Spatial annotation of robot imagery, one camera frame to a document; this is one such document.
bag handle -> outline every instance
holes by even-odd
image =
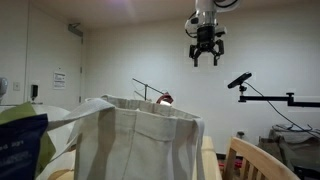
[[[198,142],[197,142],[197,154],[196,154],[196,162],[197,162],[197,180],[205,180],[204,176],[204,168],[202,161],[202,138],[204,133],[204,122],[201,118],[195,118],[195,121],[198,126]]]

light switch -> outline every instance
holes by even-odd
[[[20,91],[20,83],[19,82],[13,82],[13,90]]]

white wall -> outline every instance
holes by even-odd
[[[218,153],[226,152],[229,137],[238,130],[244,130],[245,139],[256,144],[259,136],[268,136],[271,125],[286,121],[267,102],[238,103],[238,89],[226,86],[251,71],[248,82],[264,95],[294,91],[300,97],[297,100],[320,101],[319,5],[313,0],[219,15],[228,35],[225,55],[216,67],[209,54],[201,55],[199,67],[193,67],[188,57],[192,40],[184,33],[186,19],[92,31],[87,48],[87,97],[108,93],[141,99],[133,93],[143,89],[131,80],[136,78],[168,90],[174,107],[203,117],[205,133],[213,138]],[[248,88],[247,95],[257,94]],[[155,101],[158,97],[148,90],[148,98]],[[319,110],[274,104],[294,122],[319,128]]]
[[[68,110],[78,106],[84,89],[81,38],[57,16],[28,0],[0,1],[0,77],[9,81],[2,105],[30,101],[31,84],[38,84],[36,102]],[[54,71],[67,74],[65,90],[53,90]],[[20,83],[20,91],[13,91],[14,82]]]
[[[0,1],[0,77],[10,82],[2,104],[23,102],[27,25],[27,0]],[[13,91],[13,82],[20,83],[20,91]]]
[[[31,4],[28,30],[27,88],[39,86],[35,102],[72,110],[79,105],[81,37],[68,31],[68,25]],[[54,89],[53,74],[66,75],[64,89]]]

door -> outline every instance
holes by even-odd
[[[37,85],[35,103],[67,110],[77,107],[81,94],[81,50],[81,37],[69,32],[67,24],[31,5],[26,100],[32,101],[31,86]]]

red object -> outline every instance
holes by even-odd
[[[166,92],[157,100],[157,103],[160,104],[161,101],[166,101],[171,104],[173,102],[173,99],[170,94]]]

